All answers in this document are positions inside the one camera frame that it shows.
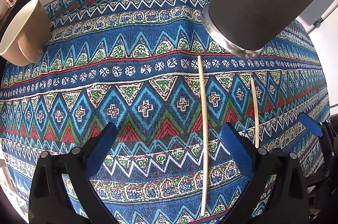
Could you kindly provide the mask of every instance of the silver screw head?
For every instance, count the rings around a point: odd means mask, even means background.
[[[72,154],[78,154],[81,151],[79,147],[75,147],[72,149]]]
[[[43,151],[43,152],[40,154],[40,156],[41,156],[42,158],[45,158],[45,157],[48,156],[48,152],[47,152],[47,151]]]
[[[290,153],[290,157],[291,157],[292,159],[296,159],[296,158],[297,158],[297,155],[296,155],[295,153]]]
[[[264,149],[264,148],[258,148],[258,150],[257,150],[260,154],[266,154],[267,153],[267,151],[266,151],[266,149]]]

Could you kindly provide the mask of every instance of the wooden stick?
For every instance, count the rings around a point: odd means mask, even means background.
[[[253,99],[253,111],[255,113],[255,147],[259,148],[259,117],[258,117],[258,105],[257,105],[257,96],[256,96],[256,87],[254,83],[254,78],[251,77],[251,90],[252,90],[252,99]]]
[[[202,188],[202,205],[201,216],[206,213],[207,206],[207,186],[208,186],[208,158],[209,158],[209,140],[208,140],[208,114],[207,114],[207,97],[206,88],[204,85],[204,74],[201,56],[197,56],[199,85],[201,88],[201,103],[202,103],[202,122],[203,122],[203,188]]]

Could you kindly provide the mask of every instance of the beige mug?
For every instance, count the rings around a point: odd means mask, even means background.
[[[15,15],[0,43],[0,55],[17,66],[37,63],[50,34],[49,17],[39,0],[31,0]]]

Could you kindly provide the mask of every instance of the patterned tablecloth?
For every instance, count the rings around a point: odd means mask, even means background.
[[[293,21],[259,59],[242,60],[204,30],[200,12],[209,1],[55,0],[45,6],[51,36],[44,57],[25,67],[7,64],[0,89],[1,146],[23,199],[43,150],[67,153],[111,121],[119,135],[92,183],[120,223],[217,223],[247,183],[220,129],[232,122],[253,140],[251,76],[261,146],[294,151],[306,175],[316,170],[323,162],[319,141],[296,118],[305,112],[325,120],[330,111],[324,73],[304,28]],[[209,122],[204,218],[197,55]],[[254,214],[264,209],[273,181]]]

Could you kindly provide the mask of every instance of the mug handle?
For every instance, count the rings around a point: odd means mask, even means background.
[[[25,32],[21,34],[18,39],[18,46],[22,54],[33,63],[37,63],[42,58],[44,52],[41,48],[34,46],[28,41],[27,35]]]

